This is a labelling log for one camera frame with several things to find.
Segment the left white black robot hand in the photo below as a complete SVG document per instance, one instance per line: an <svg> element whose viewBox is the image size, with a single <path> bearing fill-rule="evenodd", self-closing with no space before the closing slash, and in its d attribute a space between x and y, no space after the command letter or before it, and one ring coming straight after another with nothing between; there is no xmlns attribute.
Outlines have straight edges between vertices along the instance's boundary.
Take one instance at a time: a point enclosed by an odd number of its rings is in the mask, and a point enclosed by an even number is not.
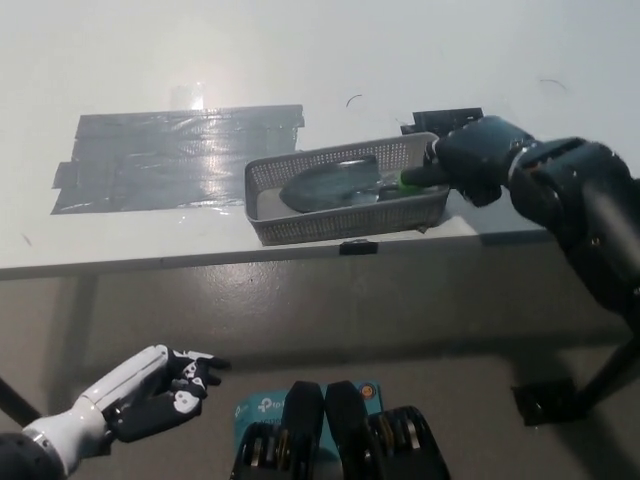
<svg viewBox="0 0 640 480"><path fill-rule="evenodd" d="M221 384L215 372L230 368L229 361L211 354L152 345L118 365L81 397L101 413L110 437L132 443L199 416L208 389Z"/></svg>

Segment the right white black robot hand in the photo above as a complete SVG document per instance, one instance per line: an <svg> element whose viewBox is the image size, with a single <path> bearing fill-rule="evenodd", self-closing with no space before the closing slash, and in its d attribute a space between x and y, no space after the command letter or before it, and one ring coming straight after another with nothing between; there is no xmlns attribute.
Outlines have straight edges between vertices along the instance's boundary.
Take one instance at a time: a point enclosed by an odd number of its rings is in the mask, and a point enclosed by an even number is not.
<svg viewBox="0 0 640 480"><path fill-rule="evenodd" d="M476 207L501 197L514 158L535 137L499 116L485 116L427 145L424 164L437 166L450 186Z"/></svg>

